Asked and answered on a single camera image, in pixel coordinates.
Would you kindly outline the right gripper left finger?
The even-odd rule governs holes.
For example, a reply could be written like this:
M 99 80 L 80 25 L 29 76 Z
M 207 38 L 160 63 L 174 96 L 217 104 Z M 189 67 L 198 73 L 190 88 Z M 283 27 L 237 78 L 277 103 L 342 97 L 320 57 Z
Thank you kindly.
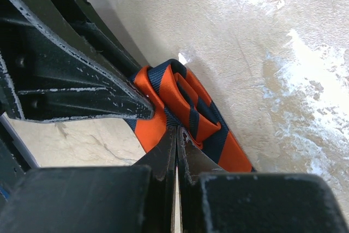
M 177 130 L 134 165 L 28 172 L 1 211 L 1 232 L 173 232 Z

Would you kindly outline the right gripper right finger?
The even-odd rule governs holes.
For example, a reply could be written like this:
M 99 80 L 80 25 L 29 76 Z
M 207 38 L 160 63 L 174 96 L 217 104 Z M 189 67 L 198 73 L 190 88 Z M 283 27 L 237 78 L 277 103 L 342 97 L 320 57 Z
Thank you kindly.
M 183 232 L 348 232 L 326 182 L 311 174 L 227 172 L 177 131 Z

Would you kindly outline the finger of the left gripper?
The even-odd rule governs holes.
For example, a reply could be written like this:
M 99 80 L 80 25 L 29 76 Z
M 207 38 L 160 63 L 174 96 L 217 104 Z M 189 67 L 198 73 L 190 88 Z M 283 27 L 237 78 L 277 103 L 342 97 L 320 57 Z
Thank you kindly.
M 22 121 L 149 119 L 153 106 L 51 0 L 1 0 L 1 107 Z
M 141 69 L 87 0 L 51 0 L 71 27 L 125 76 Z

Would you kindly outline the orange navy striped tie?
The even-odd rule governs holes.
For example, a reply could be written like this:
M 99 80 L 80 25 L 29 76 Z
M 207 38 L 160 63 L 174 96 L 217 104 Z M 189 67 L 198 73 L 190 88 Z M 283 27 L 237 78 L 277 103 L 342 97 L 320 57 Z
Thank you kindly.
M 195 74 L 175 59 L 146 66 L 130 78 L 152 102 L 149 120 L 127 120 L 145 152 L 152 150 L 168 127 L 186 129 L 194 144 L 228 172 L 255 169 Z

